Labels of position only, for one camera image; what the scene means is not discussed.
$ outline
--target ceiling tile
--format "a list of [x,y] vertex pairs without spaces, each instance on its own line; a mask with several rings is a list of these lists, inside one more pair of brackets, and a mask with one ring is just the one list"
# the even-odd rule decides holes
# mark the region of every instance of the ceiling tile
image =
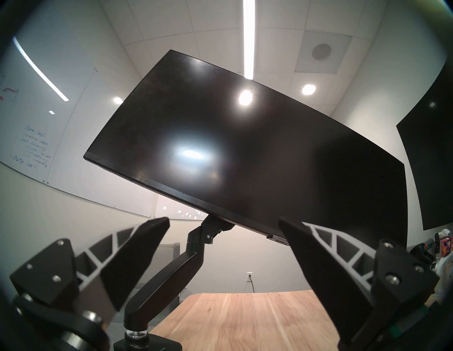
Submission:
[[295,71],[337,73],[351,39],[347,35],[306,30]]
[[185,0],[128,0],[143,39],[192,32]]
[[253,76],[255,82],[285,95],[288,94],[292,79],[292,72],[255,72]]
[[[293,74],[288,95],[308,106],[321,105],[334,78],[335,74],[296,72]],[[306,84],[313,84],[316,87],[312,95],[306,96],[301,93],[302,87]]]
[[240,0],[188,0],[187,4],[195,32],[242,27]]
[[102,5],[123,45],[143,40],[126,0],[110,0]]
[[323,99],[324,105],[336,105],[340,102],[347,87],[351,84],[351,76],[335,75],[332,84]]
[[320,105],[317,110],[330,117],[335,107],[336,105]]
[[193,33],[151,39],[147,40],[146,44],[155,62],[158,62],[169,50],[200,58]]
[[365,0],[312,0],[307,30],[354,35]]
[[144,77],[154,67],[157,61],[153,60],[148,52],[146,42],[141,41],[125,46],[126,52],[139,71],[140,77]]
[[303,34],[298,29],[257,29],[255,71],[294,72]]
[[242,71],[241,33],[240,29],[195,33],[200,59],[232,72]]
[[337,73],[342,76],[354,76],[362,64],[370,46],[370,40],[352,38],[349,49],[346,51]]
[[386,0],[367,0],[355,37],[373,40],[386,9]]
[[256,3],[257,26],[304,29],[308,5],[308,0],[261,0]]

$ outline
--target white wall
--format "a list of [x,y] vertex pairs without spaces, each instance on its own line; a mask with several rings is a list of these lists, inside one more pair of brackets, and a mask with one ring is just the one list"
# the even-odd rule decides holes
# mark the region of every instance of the white wall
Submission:
[[440,228],[423,231],[414,176],[396,125],[430,88],[446,57],[421,17],[403,1],[391,1],[361,68],[332,115],[404,163],[408,245],[424,241]]
[[115,93],[125,99],[141,78],[98,0],[55,0],[68,27]]
[[[0,282],[9,297],[15,294],[9,275],[56,239],[69,238],[77,254],[110,231],[148,220],[53,189],[1,163],[0,179]],[[199,224],[172,220],[162,242],[180,242],[184,252],[187,233]],[[236,226],[205,246],[204,264],[182,298],[251,292],[247,272],[253,272],[256,292],[310,288],[288,246]]]

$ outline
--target black monitor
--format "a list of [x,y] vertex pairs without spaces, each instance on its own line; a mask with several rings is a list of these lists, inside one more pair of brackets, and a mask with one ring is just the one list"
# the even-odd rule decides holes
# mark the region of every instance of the black monitor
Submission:
[[406,246],[404,165],[322,113],[170,50],[84,158],[268,237],[282,216]]
[[452,97],[445,64],[426,94],[396,126],[414,175],[424,230],[453,222]]

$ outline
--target screw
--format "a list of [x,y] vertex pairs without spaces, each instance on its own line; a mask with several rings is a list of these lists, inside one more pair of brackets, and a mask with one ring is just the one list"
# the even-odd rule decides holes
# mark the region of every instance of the screw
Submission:
[[400,278],[390,273],[386,275],[386,280],[393,285],[398,285],[399,283],[401,283]]
[[423,273],[424,272],[424,268],[422,266],[419,266],[418,264],[416,264],[414,266],[414,269],[417,271],[417,272],[420,272],[420,273]]

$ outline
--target power cord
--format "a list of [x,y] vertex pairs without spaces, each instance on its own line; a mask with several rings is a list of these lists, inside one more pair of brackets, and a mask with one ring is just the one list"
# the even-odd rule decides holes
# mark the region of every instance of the power cord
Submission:
[[251,274],[249,274],[249,279],[250,279],[250,282],[252,283],[253,293],[255,293],[255,288],[253,287],[252,275]]

